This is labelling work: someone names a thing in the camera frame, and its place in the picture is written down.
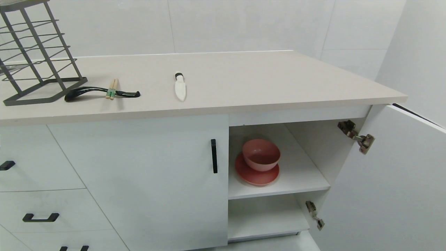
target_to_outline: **wooden chopsticks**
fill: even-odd
[[[115,99],[116,88],[118,87],[118,83],[119,83],[119,79],[114,79],[110,83],[110,87],[107,90],[107,94],[105,94],[106,99],[110,99],[110,100]]]

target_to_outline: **wall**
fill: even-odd
[[[377,81],[404,107],[446,128],[446,1],[408,0]]]
[[[405,0],[50,1],[77,57],[298,50],[370,79],[376,77],[404,4]],[[30,8],[29,15],[42,19],[42,10]]]

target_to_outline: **countertop edge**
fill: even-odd
[[[312,109],[312,108],[332,108],[332,107],[352,107],[360,105],[381,105],[404,103],[407,96],[374,98],[363,100],[332,100],[305,103],[288,104],[264,104],[264,105],[245,105],[232,107],[208,107],[194,109],[176,109],[176,110],[157,110],[157,111],[137,111],[137,112],[119,112],[119,113],[99,113],[99,114],[79,114],[68,116],[53,117],[29,117],[18,119],[1,119],[0,126],[31,126],[48,124],[66,124],[95,121],[113,121],[145,119],[157,117],[179,117],[179,116],[199,116],[209,114],[224,113],[250,113],[250,112],[272,112],[280,110]]]

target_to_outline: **black handle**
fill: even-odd
[[[23,222],[55,222],[57,218],[59,217],[58,213],[52,213],[48,219],[43,220],[33,220],[34,214],[27,213],[25,214],[25,217],[23,217]]]
[[[1,164],[0,171],[7,171],[11,167],[13,167],[15,164],[16,163],[14,161],[12,161],[12,160],[5,161],[3,164]]]
[[[218,172],[217,169],[217,142],[215,139],[211,139],[211,146],[212,146],[212,166],[214,167],[214,173]]]
[[[65,101],[66,102],[70,102],[72,101],[74,98],[87,93],[87,92],[92,92],[92,91],[100,91],[100,92],[107,92],[108,89],[105,88],[101,88],[101,87],[91,87],[91,86],[82,86],[76,89],[73,89],[71,91],[69,91],[66,95],[65,95]],[[137,98],[139,96],[141,96],[140,92],[123,92],[123,91],[116,91],[116,95],[117,96],[122,96],[124,98]]]
[[[60,251],[67,251],[68,247],[61,247]],[[88,246],[82,246],[81,251],[87,251],[88,250]]]

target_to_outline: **red plate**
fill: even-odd
[[[279,165],[266,172],[259,172],[246,164],[242,153],[235,159],[235,170],[244,181],[256,186],[268,185],[279,176]]]

